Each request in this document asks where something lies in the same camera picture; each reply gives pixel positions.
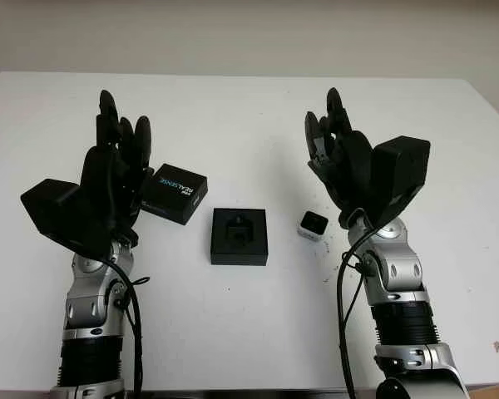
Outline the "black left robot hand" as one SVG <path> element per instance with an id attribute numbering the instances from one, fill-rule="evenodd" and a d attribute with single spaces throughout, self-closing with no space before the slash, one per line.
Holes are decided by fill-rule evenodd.
<path id="1" fill-rule="evenodd" d="M 141 116 L 132 125 L 118 116 L 112 94 L 103 90 L 96 116 L 96 144 L 86 153 L 80 186 L 111 240 L 138 245 L 133 226 L 153 175 L 150 167 L 151 124 Z"/>

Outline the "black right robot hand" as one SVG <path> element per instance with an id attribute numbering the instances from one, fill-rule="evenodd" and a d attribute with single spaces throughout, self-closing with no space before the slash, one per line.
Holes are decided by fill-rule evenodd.
<path id="1" fill-rule="evenodd" d="M 339 208 L 339 224 L 350 229 L 367 210 L 372 146 L 352 128 L 336 88 L 326 99 L 327 115 L 309 111 L 304 120 L 309 168 L 324 184 Z"/>

